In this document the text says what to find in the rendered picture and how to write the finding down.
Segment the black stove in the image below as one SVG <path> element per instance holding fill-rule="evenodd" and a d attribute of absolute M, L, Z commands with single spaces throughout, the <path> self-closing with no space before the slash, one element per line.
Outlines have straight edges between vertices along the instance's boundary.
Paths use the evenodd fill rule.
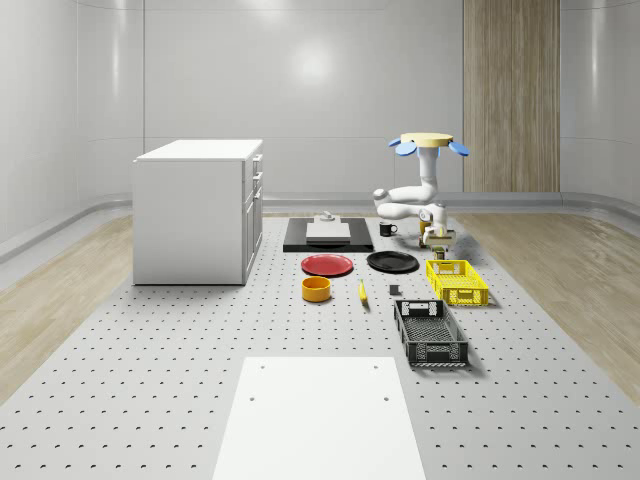
<path fill-rule="evenodd" d="M 341 220 L 349 225 L 350 240 L 347 243 L 317 243 L 308 244 L 306 240 L 306 225 L 311 223 L 311 217 L 290 218 L 283 242 L 284 252 L 349 252 L 371 253 L 374 245 L 367 223 L 361 217 L 342 217 Z"/>

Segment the yellow basket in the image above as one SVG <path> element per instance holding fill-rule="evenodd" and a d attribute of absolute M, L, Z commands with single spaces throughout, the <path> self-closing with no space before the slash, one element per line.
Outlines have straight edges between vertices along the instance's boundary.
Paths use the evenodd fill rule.
<path fill-rule="evenodd" d="M 436 297 L 450 305 L 488 304 L 488 286 L 466 260 L 428 260 L 426 276 Z"/>

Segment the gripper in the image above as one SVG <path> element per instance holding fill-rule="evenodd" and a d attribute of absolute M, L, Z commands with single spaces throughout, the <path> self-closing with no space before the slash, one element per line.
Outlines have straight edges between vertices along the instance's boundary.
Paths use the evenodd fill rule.
<path fill-rule="evenodd" d="M 421 238 L 421 246 L 429 248 L 436 260 L 444 260 L 449 247 L 455 244 L 455 231 L 427 228 Z"/>

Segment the white cabinet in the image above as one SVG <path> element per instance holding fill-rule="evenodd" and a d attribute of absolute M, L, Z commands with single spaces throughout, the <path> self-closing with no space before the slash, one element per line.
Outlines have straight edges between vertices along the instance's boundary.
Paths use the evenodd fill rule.
<path fill-rule="evenodd" d="M 134 161 L 134 283 L 246 283 L 262 236 L 262 147 L 176 140 Z"/>

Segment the yellow bowl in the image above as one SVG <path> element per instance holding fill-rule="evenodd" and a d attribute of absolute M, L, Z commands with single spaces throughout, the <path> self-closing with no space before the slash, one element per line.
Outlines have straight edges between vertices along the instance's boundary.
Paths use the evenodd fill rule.
<path fill-rule="evenodd" d="M 331 281 L 322 276 L 310 276 L 302 281 L 302 298 L 308 302 L 320 303 L 331 296 Z"/>

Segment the black plate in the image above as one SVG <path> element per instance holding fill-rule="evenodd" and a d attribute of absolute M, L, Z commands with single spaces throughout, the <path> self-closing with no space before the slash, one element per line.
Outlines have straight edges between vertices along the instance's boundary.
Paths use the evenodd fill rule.
<path fill-rule="evenodd" d="M 419 262 L 414 256 L 398 251 L 374 252 L 367 257 L 367 263 L 374 270 L 391 274 L 411 273 L 419 269 Z"/>

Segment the red plate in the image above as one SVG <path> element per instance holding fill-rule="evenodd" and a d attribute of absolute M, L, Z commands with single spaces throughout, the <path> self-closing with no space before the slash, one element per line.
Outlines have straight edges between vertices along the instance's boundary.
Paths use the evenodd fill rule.
<path fill-rule="evenodd" d="M 317 254 L 301 261 L 302 270 L 312 276 L 338 277 L 353 270 L 353 262 L 342 255 Z"/>

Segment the white board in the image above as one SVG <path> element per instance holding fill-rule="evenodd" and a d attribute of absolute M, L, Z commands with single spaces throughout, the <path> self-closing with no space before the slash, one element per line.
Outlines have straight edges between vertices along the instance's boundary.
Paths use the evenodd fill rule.
<path fill-rule="evenodd" d="M 425 480 L 391 357 L 248 357 L 213 480 Z"/>

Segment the dark grey basket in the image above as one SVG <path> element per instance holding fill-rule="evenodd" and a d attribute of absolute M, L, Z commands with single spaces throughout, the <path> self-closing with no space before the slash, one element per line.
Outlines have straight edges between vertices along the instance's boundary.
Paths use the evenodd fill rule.
<path fill-rule="evenodd" d="M 468 339 L 444 301 L 396 300 L 394 317 L 410 364 L 468 363 Z"/>

